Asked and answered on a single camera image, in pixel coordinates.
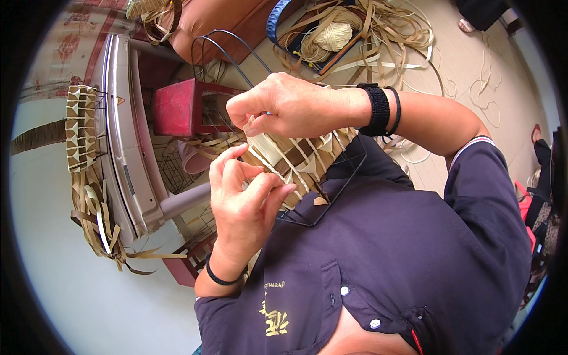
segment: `right hand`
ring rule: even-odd
[[[366,126],[370,101],[362,89],[325,89],[286,73],[272,73],[254,88],[231,98],[227,112],[241,129],[254,115],[256,119],[247,130],[251,137],[268,132],[313,138],[339,128]]]

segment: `fingernail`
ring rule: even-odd
[[[254,127],[247,130],[247,136],[249,136],[249,137],[258,136],[260,133],[262,133],[262,132],[258,128],[254,128]]]
[[[291,193],[294,192],[294,190],[296,190],[296,184],[295,183],[289,183],[288,185],[286,185],[286,187],[284,188],[286,190],[286,194],[290,195]]]

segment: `person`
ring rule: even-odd
[[[456,0],[456,5],[464,17],[458,22],[463,32],[487,31],[509,9],[502,0]]]
[[[367,158],[313,228],[275,223],[295,185],[239,161],[246,144],[212,162],[218,238],[195,283],[204,355],[496,353],[531,263],[505,158],[454,100],[360,86],[330,90],[273,73],[227,102],[236,126],[256,117],[250,136],[360,127],[345,153],[356,157],[359,140]],[[443,199],[415,190],[362,134],[393,131],[445,157]],[[330,197],[349,176],[341,165],[326,173]],[[311,194],[295,206],[306,215],[322,208]]]
[[[534,125],[531,142],[541,169],[536,187],[527,188],[532,193],[532,201],[527,211],[525,225],[532,230],[536,245],[539,247],[533,252],[531,277],[525,288],[521,309],[528,305],[548,273],[548,266],[556,250],[560,229],[559,211],[552,198],[552,150],[542,138],[538,124]]]

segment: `white wall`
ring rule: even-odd
[[[12,136],[60,120],[65,99],[18,107]],[[201,343],[193,310],[195,292],[178,285],[161,260],[133,260],[149,276],[97,257],[71,222],[70,174],[65,145],[20,153],[10,160],[10,198],[16,240],[26,272],[45,312],[75,354],[191,354]],[[182,239],[169,221],[145,249]]]
[[[513,39],[519,47],[520,52],[523,54],[523,58],[538,88],[542,109],[544,110],[546,121],[548,122],[549,136],[546,137],[547,132],[543,132],[542,134],[545,140],[549,144],[552,144],[552,132],[556,131],[560,126],[560,118],[558,116],[556,94],[554,93],[554,87],[550,81],[548,70],[540,56],[541,51],[535,45],[526,28],[521,28],[515,32]]]

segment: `black wristband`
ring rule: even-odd
[[[234,280],[234,281],[223,281],[220,278],[218,278],[217,276],[215,276],[215,274],[211,271],[211,267],[209,266],[209,259],[211,258],[211,253],[207,253],[205,254],[205,268],[207,269],[207,273],[209,274],[209,277],[215,281],[215,283],[218,283],[222,286],[230,286],[230,285],[234,285],[236,284],[239,280],[241,280],[241,277],[243,277],[243,275],[245,273],[247,273],[248,271],[248,265],[245,266],[243,273],[241,274],[241,276],[239,276],[238,279]]]
[[[361,127],[359,132],[365,136],[376,137],[384,136],[386,134],[386,127],[389,123],[390,107],[389,100],[378,86],[376,82],[373,83],[359,83],[359,89],[364,89],[369,95],[371,101],[371,121],[366,127]]]
[[[391,136],[396,131],[396,128],[398,127],[398,123],[400,122],[400,99],[398,98],[398,93],[396,92],[394,87],[387,86],[387,87],[385,87],[385,89],[392,90],[392,93],[394,94],[394,98],[396,100],[396,120],[394,121],[394,125],[392,125],[391,131],[385,133],[385,136]]]

